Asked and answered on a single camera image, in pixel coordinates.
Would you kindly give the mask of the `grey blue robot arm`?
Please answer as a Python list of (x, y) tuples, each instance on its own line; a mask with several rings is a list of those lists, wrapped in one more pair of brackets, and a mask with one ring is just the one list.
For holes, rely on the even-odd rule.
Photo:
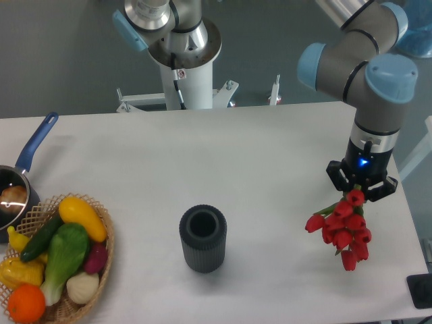
[(396, 191), (387, 165), (414, 96), (415, 63), (392, 53), (408, 29), (406, 12), (394, 3), (320, 1), (320, 8), (343, 32), (333, 46), (309, 45), (297, 67), (299, 81), (355, 108), (345, 157), (331, 161), (335, 188), (359, 187), (369, 201)]

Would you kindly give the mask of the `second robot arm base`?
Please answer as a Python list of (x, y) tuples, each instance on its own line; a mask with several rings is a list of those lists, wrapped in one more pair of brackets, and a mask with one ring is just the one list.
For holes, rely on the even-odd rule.
[(125, 1), (112, 21), (130, 48), (169, 68), (199, 68), (221, 51), (220, 31), (203, 17), (201, 1)]

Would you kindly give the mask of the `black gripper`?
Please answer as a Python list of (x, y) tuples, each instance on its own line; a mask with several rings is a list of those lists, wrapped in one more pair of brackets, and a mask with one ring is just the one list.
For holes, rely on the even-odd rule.
[(364, 185), (365, 200), (376, 202), (396, 192), (398, 181), (387, 176), (396, 135), (351, 134), (344, 160), (330, 161), (326, 172), (335, 189), (349, 192)]

